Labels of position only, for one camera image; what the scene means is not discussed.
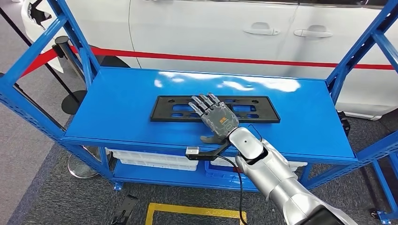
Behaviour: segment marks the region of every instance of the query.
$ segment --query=lower shelf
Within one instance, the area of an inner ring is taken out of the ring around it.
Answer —
[[[205,163],[199,162],[196,171],[172,170],[148,166],[123,164],[117,161],[114,181],[182,186],[192,188],[215,188],[240,190],[239,181],[207,177]],[[251,182],[243,182],[244,191],[258,192]]]

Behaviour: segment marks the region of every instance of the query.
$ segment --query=robot finger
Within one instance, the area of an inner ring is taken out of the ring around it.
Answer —
[[[212,93],[208,93],[208,95],[210,96],[210,98],[212,99],[212,101],[216,104],[216,105],[218,105],[219,103],[220,103],[220,100],[215,96],[215,95],[213,95]]]
[[[206,95],[204,94],[199,94],[199,96],[203,99],[204,102],[207,103],[207,105],[210,107],[212,105],[214,105],[214,102],[212,102],[212,100],[210,100]]]
[[[189,102],[188,105],[199,115],[202,116],[203,112],[194,103]]]
[[[203,109],[206,110],[208,108],[208,106],[203,103],[198,97],[196,96],[192,96],[192,99]]]

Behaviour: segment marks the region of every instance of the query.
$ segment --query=yellow floor marking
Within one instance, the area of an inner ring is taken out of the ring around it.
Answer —
[[[199,207],[182,206],[182,205],[169,205],[169,204],[160,204],[160,203],[151,202],[149,203],[148,206],[145,225],[152,225],[153,214],[155,211],[240,219],[238,210],[220,210],[220,209],[199,208]],[[246,221],[246,212],[244,211],[242,212],[242,217]]]

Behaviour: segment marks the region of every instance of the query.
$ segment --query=chrome stanchion base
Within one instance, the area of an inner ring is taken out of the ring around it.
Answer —
[[[87,151],[89,151],[92,155],[95,156],[95,158],[99,161],[101,161],[101,156],[100,152],[98,151],[97,147],[88,147],[86,148]],[[109,161],[111,157],[111,154],[107,155],[107,159]],[[82,160],[77,158],[74,155],[70,155],[68,159],[68,170],[70,174],[72,174],[74,177],[80,178],[80,179],[88,179],[92,178],[98,175],[98,173],[90,168],[86,163],[84,163]]]

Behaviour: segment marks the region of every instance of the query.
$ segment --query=blue metal shelf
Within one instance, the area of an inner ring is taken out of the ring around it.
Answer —
[[[348,73],[378,44],[398,71],[398,52],[384,33],[398,18],[398,0],[389,0],[326,80],[189,73],[145,69],[100,67],[65,0],[48,0],[57,14],[54,23],[0,77],[0,102],[57,142],[120,190],[123,182],[179,185],[201,188],[238,189],[236,181],[207,177],[203,162],[194,172],[124,165],[109,170],[105,148],[182,155],[186,146],[212,150],[200,135],[209,135],[201,123],[149,122],[158,95],[267,95],[281,117],[280,124],[256,124],[257,130],[289,160],[310,162],[300,181],[309,189],[327,183],[372,163],[391,205],[392,212],[379,212],[381,221],[398,218],[398,207],[377,160],[389,156],[398,176],[398,131],[353,154],[344,135],[334,104]],[[77,49],[88,93],[68,130],[55,124],[13,85],[46,44],[64,27]],[[82,145],[99,146],[101,161]],[[236,154],[231,148],[227,155]],[[337,164],[308,180],[313,163]],[[247,191],[255,191],[245,182]]]
[[[310,79],[102,67],[62,140],[181,156],[187,146],[216,149],[200,141],[201,135],[211,135],[203,123],[151,122],[149,118],[159,95],[210,90],[216,95],[269,96],[281,122],[254,126],[292,161],[357,161],[324,80]],[[236,153],[231,148],[226,156]]]

